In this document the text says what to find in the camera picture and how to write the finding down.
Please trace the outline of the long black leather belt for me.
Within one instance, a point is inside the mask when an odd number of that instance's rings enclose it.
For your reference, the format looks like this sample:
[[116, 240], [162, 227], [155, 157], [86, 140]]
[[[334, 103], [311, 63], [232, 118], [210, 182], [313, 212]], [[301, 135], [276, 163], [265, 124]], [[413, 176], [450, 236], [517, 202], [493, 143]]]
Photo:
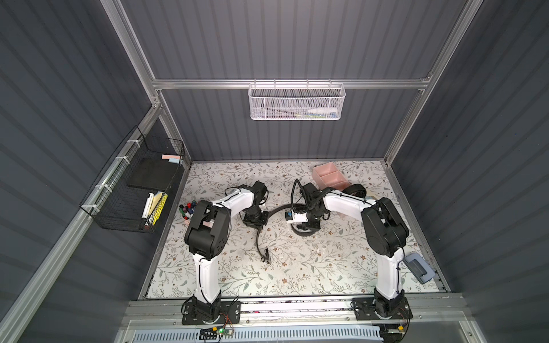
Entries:
[[343, 193], [351, 195], [353, 197], [358, 197], [361, 199], [365, 199], [367, 197], [367, 190], [361, 184], [351, 184], [349, 187], [346, 187], [343, 190]]

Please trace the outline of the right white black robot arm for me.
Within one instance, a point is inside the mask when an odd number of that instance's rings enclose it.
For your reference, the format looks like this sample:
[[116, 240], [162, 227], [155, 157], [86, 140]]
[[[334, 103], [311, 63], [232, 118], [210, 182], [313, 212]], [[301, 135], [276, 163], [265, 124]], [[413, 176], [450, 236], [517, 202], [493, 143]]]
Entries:
[[361, 221], [367, 244], [377, 254], [376, 303], [387, 308], [400, 304], [405, 297], [400, 263], [410, 231], [393, 202], [387, 197], [369, 200], [361, 184], [340, 191], [334, 187], [319, 190], [311, 183], [294, 181], [285, 218], [295, 234], [312, 236], [333, 212]]

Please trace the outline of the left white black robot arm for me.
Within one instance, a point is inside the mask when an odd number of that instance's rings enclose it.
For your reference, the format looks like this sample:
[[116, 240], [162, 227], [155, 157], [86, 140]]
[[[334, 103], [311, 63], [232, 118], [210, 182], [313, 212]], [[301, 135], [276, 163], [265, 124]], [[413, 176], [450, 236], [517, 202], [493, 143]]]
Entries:
[[199, 201], [184, 236], [196, 271], [194, 298], [208, 307], [212, 307], [221, 295], [218, 260], [228, 243], [232, 219], [241, 217], [245, 226], [260, 232], [269, 217], [269, 212], [260, 208], [268, 193], [264, 183], [240, 185], [231, 190], [219, 200]]

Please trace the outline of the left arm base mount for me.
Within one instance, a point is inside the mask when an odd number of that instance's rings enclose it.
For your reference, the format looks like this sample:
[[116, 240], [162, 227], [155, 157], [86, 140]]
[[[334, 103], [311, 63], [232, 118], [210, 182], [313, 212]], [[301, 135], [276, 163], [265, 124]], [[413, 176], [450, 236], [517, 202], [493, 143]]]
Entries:
[[205, 304], [194, 297], [187, 300], [181, 308], [182, 325], [221, 325], [239, 324], [242, 303], [238, 300], [215, 300]]

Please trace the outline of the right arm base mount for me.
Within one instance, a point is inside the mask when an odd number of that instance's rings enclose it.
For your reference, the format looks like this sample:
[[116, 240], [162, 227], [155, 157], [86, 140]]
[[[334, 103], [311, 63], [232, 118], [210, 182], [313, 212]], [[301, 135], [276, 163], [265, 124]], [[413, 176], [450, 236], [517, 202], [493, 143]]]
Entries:
[[406, 297], [386, 300], [383, 297], [357, 297], [350, 302], [351, 310], [358, 321], [366, 320], [405, 320], [413, 318]]

